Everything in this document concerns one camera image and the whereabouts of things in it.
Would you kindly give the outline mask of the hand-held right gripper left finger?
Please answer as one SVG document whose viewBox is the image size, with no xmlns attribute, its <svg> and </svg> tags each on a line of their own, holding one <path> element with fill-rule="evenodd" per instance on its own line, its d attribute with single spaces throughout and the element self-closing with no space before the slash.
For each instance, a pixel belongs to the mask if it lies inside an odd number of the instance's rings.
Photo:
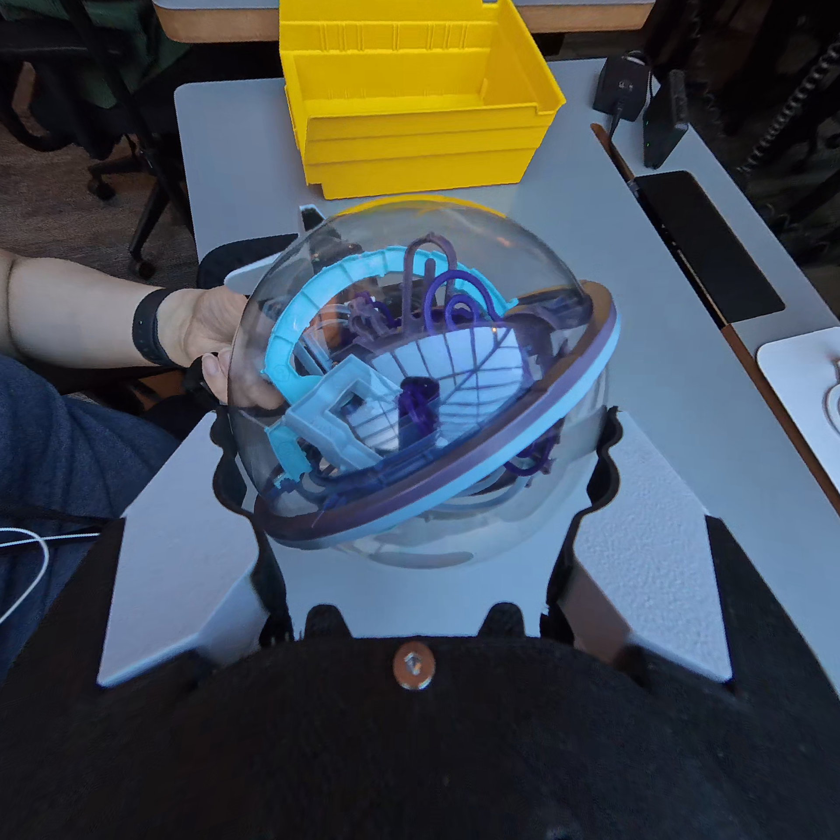
<svg viewBox="0 0 840 840">
<path fill-rule="evenodd" d="M 101 687 L 185 653 L 226 666 L 258 650 L 269 616 L 250 580 L 258 543 L 215 495 L 213 421 L 205 415 L 123 513 Z"/>
</svg>

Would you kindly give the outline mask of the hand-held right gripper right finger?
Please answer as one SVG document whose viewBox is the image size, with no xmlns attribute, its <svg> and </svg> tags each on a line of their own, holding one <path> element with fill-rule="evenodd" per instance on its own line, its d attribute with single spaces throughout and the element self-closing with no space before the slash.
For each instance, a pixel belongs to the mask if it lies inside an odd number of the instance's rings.
<svg viewBox="0 0 840 840">
<path fill-rule="evenodd" d="M 640 647 L 732 677 L 706 510 L 629 413 L 612 407 L 549 578 L 540 635 L 609 665 Z"/>
</svg>

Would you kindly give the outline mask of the clear plastic maze ball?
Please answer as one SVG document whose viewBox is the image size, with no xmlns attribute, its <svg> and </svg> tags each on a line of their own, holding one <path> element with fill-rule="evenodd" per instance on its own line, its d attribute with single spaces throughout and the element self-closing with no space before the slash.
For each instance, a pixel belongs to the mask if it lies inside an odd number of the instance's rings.
<svg viewBox="0 0 840 840">
<path fill-rule="evenodd" d="M 504 214 L 382 198 L 228 281 L 257 271 L 227 416 L 252 517 L 281 545 L 493 508 L 593 449 L 613 295 Z"/>
</svg>

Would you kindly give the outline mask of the person's left forearm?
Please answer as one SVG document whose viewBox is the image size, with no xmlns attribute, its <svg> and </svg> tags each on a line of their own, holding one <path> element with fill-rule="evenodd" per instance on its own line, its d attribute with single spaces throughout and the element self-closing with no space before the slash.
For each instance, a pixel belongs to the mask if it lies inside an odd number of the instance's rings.
<svg viewBox="0 0 840 840">
<path fill-rule="evenodd" d="M 1 251 L 1 353 L 72 369 L 147 366 L 133 315 L 152 287 L 52 258 Z"/>
</svg>

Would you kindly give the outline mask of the black wrist band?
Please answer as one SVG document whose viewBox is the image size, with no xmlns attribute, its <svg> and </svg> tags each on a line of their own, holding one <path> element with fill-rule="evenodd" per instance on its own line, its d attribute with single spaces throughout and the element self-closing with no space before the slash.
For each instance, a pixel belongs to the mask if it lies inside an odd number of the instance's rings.
<svg viewBox="0 0 840 840">
<path fill-rule="evenodd" d="M 140 356 L 152 366 L 167 369 L 179 367 L 161 343 L 159 336 L 159 310 L 162 303 L 175 289 L 154 289 L 138 303 L 133 313 L 132 341 Z"/>
</svg>

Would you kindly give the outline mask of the yellow plastic bin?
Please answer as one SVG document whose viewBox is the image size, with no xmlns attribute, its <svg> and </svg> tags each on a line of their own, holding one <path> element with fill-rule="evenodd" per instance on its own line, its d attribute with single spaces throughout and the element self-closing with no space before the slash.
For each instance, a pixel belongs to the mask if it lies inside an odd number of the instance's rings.
<svg viewBox="0 0 840 840">
<path fill-rule="evenodd" d="M 283 1 L 279 53 L 329 200 L 518 183 L 565 102 L 509 1 Z"/>
</svg>

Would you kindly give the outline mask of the person's blue jeans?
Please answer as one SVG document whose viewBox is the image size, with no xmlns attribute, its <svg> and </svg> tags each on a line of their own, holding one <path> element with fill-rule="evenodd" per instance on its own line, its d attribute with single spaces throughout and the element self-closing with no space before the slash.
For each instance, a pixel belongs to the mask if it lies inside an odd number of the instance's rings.
<svg viewBox="0 0 840 840">
<path fill-rule="evenodd" d="M 74 529 L 93 532 L 87 518 L 119 518 L 178 447 L 141 418 L 63 396 L 16 360 L 1 363 L 1 496 L 15 507 L 36 506 L 83 517 L 83 523 L 9 518 L 42 537 Z M 47 542 L 49 566 L 36 587 L 2 623 L 1 680 L 89 551 L 90 540 Z M 36 542 L 2 549 L 2 615 L 43 565 Z"/>
</svg>

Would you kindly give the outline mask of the black office chair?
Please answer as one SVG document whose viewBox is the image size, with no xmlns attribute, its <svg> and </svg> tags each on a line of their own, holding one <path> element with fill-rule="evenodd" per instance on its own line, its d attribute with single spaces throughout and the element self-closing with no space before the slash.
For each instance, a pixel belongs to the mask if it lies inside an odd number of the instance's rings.
<svg viewBox="0 0 840 840">
<path fill-rule="evenodd" d="M 33 151 L 83 149 L 93 160 L 87 189 L 103 202 L 116 194 L 110 175 L 153 178 L 129 244 L 132 272 L 149 280 L 143 248 L 165 209 L 193 230 L 174 114 L 172 68 L 183 58 L 130 91 L 118 65 L 127 39 L 97 28 L 83 3 L 2 2 L 2 125 Z"/>
</svg>

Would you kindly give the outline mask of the wooden edged office desk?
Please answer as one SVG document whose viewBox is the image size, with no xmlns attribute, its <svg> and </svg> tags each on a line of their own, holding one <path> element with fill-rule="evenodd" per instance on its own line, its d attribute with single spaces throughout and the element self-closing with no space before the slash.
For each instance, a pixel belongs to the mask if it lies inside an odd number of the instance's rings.
<svg viewBox="0 0 840 840">
<path fill-rule="evenodd" d="M 654 2 L 515 2 L 533 34 L 632 32 L 641 29 Z M 164 32 L 187 44 L 265 43 L 277 39 L 279 2 L 153 1 Z"/>
</svg>

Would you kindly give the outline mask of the white document stand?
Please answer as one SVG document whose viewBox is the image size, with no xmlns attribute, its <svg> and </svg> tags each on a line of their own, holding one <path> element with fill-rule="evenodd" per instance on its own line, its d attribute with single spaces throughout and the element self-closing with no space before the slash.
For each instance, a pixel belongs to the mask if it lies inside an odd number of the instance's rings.
<svg viewBox="0 0 840 840">
<path fill-rule="evenodd" d="M 766 343 L 758 366 L 817 462 L 839 488 L 839 436 L 826 421 L 823 399 L 837 381 L 839 328 Z"/>
</svg>

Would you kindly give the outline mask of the green jacket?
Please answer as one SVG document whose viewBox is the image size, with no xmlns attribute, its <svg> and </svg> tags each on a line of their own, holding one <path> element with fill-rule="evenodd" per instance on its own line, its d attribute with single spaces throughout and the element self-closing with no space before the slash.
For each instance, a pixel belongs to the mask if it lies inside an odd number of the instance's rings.
<svg viewBox="0 0 840 840">
<path fill-rule="evenodd" d="M 172 67 L 191 48 L 166 35 L 152 1 L 85 1 L 83 5 L 97 28 L 119 32 L 127 39 L 118 65 L 132 92 Z"/>
</svg>

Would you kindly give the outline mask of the black mouse pad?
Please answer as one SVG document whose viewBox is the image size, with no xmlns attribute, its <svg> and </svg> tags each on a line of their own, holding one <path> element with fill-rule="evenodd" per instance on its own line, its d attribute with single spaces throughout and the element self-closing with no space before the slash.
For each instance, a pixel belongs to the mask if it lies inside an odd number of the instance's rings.
<svg viewBox="0 0 840 840">
<path fill-rule="evenodd" d="M 782 298 L 692 174 L 640 175 L 632 191 L 718 327 L 784 310 Z"/>
</svg>

